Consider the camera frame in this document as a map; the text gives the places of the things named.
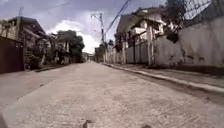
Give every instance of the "roof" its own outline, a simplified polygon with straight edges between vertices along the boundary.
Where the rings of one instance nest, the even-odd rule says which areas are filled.
[[[44,29],[40,26],[39,22],[36,19],[34,19],[34,18],[17,16],[17,17],[13,17],[12,19],[9,19],[8,22],[17,21],[18,18],[21,18],[23,24],[32,24],[33,25],[33,30],[35,30],[37,32],[40,31],[40,32],[45,34]]]
[[[224,1],[213,0],[211,3],[202,6],[202,9],[192,19],[185,20],[184,25],[190,26],[202,20],[212,20],[224,15]]]
[[[134,24],[138,22],[139,18],[132,14],[121,15],[120,22],[117,27],[117,33],[127,32]]]

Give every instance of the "concrete road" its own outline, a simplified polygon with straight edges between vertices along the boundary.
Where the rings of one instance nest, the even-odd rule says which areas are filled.
[[[93,62],[4,110],[10,128],[223,128],[224,107]]]
[[[66,73],[75,66],[36,73],[34,71],[17,72],[0,75],[0,110],[17,101],[24,95],[40,88]]]

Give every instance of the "cloud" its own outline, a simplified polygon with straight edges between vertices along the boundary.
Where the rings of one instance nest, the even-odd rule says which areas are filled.
[[[62,20],[59,22],[55,27],[48,30],[47,33],[56,33],[59,30],[75,30],[77,31],[77,35],[80,35],[83,37],[83,41],[85,44],[84,52],[88,53],[94,53],[95,47],[99,45],[96,39],[94,39],[91,35],[85,34],[82,31],[83,26],[76,21],[71,20]]]
[[[7,3],[9,0],[0,0],[0,6],[4,5],[5,3]]]

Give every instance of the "tree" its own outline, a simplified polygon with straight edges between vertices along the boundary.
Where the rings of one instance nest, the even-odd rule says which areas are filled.
[[[103,54],[105,53],[105,45],[100,44],[98,48],[95,48],[95,59],[97,62],[103,61]]]
[[[167,0],[162,17],[168,24],[171,22],[178,26],[182,25],[186,13],[186,0]]]
[[[68,53],[75,62],[82,61],[82,50],[85,47],[83,38],[77,36],[76,31],[58,31],[57,39],[58,42],[64,42],[64,52]]]

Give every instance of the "sidewalk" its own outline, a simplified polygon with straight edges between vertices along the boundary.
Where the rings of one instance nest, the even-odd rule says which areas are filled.
[[[134,73],[148,75],[150,77],[164,79],[178,84],[185,84],[194,89],[201,89],[204,91],[222,93],[224,94],[224,77],[216,77],[207,74],[195,73],[195,72],[186,72],[186,71],[177,71],[171,69],[147,69],[141,65],[132,65],[132,64],[109,64],[112,67],[120,68],[124,70],[130,70]]]

